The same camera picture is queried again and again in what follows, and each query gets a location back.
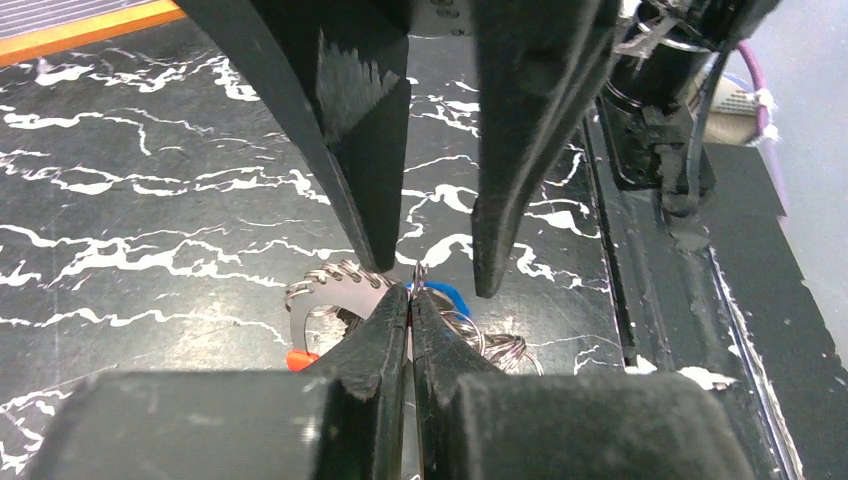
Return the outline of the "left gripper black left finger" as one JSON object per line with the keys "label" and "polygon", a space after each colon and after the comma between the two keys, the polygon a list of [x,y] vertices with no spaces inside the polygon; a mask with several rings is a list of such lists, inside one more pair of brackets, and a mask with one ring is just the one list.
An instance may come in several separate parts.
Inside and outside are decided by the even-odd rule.
{"label": "left gripper black left finger", "polygon": [[111,372],[50,424],[33,479],[397,479],[408,291],[298,371]]}

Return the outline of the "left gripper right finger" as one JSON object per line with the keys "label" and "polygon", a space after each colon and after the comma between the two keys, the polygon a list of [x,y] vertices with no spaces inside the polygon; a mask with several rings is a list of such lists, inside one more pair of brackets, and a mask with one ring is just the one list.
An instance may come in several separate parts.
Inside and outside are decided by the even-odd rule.
{"label": "left gripper right finger", "polygon": [[509,375],[410,303],[426,479],[750,479],[721,405],[677,373]]}

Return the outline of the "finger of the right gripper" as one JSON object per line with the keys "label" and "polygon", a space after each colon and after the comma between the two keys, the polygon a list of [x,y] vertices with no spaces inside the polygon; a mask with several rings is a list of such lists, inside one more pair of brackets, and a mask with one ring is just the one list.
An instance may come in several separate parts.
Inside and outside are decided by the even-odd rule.
{"label": "finger of the right gripper", "polygon": [[406,29],[375,1],[184,1],[300,150],[359,261],[399,235],[411,86]]}
{"label": "finger of the right gripper", "polygon": [[501,286],[530,197],[609,75],[618,1],[475,1],[475,291]]}

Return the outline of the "metal keyring with red handle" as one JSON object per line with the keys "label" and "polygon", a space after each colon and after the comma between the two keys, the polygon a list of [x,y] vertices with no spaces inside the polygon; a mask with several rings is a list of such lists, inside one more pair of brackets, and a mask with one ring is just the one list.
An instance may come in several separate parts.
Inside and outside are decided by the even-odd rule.
{"label": "metal keyring with red handle", "polygon": [[[338,320],[350,334],[374,312],[396,280],[369,271],[344,259],[327,262],[304,274],[289,285],[285,308],[290,315],[292,349],[286,354],[286,366],[300,371],[316,361],[323,350],[310,347],[308,324],[311,321]],[[430,294],[437,311],[453,335],[463,339],[478,354],[506,373],[517,373],[522,364],[544,374],[539,360],[526,340],[514,334],[486,333],[471,318],[471,310],[459,291],[446,283],[427,281],[422,289]]]}

